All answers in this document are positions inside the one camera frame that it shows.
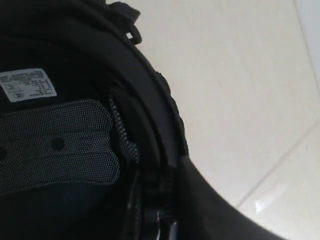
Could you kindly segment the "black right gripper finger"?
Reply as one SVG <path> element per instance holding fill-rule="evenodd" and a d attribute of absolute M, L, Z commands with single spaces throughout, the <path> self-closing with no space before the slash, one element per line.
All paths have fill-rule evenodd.
<path fill-rule="evenodd" d="M 203 178 L 188 156 L 176 169 L 178 239 L 279 240 L 225 201 Z"/>

